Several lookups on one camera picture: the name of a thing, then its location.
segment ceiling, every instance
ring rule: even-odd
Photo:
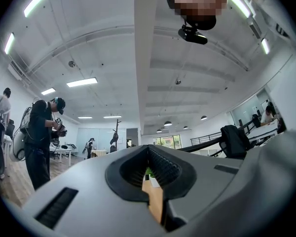
[[[212,30],[200,31],[209,42],[199,45],[178,36],[184,22],[166,0],[43,0],[26,18],[30,1],[12,5],[1,42],[14,33],[9,57],[26,87],[45,100],[63,97],[65,114],[79,122],[112,114],[137,123],[142,134],[155,134],[167,120],[174,125],[164,133],[182,131],[197,125],[195,118],[210,118],[204,107],[265,55],[232,2]],[[267,34],[272,45],[276,37]],[[98,84],[66,85],[90,77]],[[56,92],[40,94],[52,87]]]

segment black headset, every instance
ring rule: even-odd
[[[57,110],[62,115],[64,113],[64,107],[66,106],[65,100],[63,99],[63,103],[61,103],[58,101],[58,97],[55,97],[55,103],[57,105]]]

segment desk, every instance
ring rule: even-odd
[[[107,154],[106,150],[91,150],[91,157],[95,157],[93,155],[105,156],[106,154]]]
[[[248,139],[250,142],[258,139],[263,139],[267,136],[270,135],[276,135],[277,134],[277,125],[278,125],[278,120],[276,119],[275,121],[266,124],[264,126],[260,126],[256,129],[253,129],[248,135]]]
[[[10,153],[10,150],[12,150],[12,140],[6,134],[3,137],[2,149],[3,149],[3,154],[4,154],[4,167],[5,167],[6,175],[9,176],[8,154]]]
[[[70,146],[68,146],[68,148],[67,149],[63,149],[63,148],[60,148],[60,147],[57,147],[57,148],[55,148],[55,147],[52,147],[52,146],[49,146],[49,151],[50,152],[55,152],[55,153],[59,153],[59,162],[62,162],[61,161],[61,156],[62,156],[62,153],[63,152],[69,152],[69,160],[68,160],[68,166],[70,167],[71,166],[71,147]]]

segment table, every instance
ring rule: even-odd
[[[12,150],[12,140],[10,136],[7,136],[6,134],[3,137],[3,154],[4,154],[4,167],[5,167],[5,173],[7,176],[9,176],[9,168],[8,168],[8,154],[10,153],[10,150]]]
[[[273,122],[260,126],[256,129],[253,129],[248,135],[248,139],[250,142],[258,139],[263,139],[270,135],[276,135],[277,134],[277,125],[278,120],[274,120]]]
[[[61,161],[61,156],[62,156],[62,153],[63,152],[69,152],[69,160],[68,160],[68,166],[70,167],[71,166],[71,146],[67,146],[68,148],[67,149],[63,149],[61,147],[53,147],[53,146],[49,146],[49,151],[50,152],[55,152],[55,153],[59,153],[59,162],[62,162]]]
[[[105,156],[107,154],[107,151],[106,150],[91,150],[91,157],[93,157],[93,154],[95,154],[97,156]]]

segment black t-shirt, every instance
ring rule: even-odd
[[[49,150],[51,140],[51,127],[45,127],[45,121],[52,120],[50,103],[44,100],[37,101],[31,110],[28,134],[25,143]]]

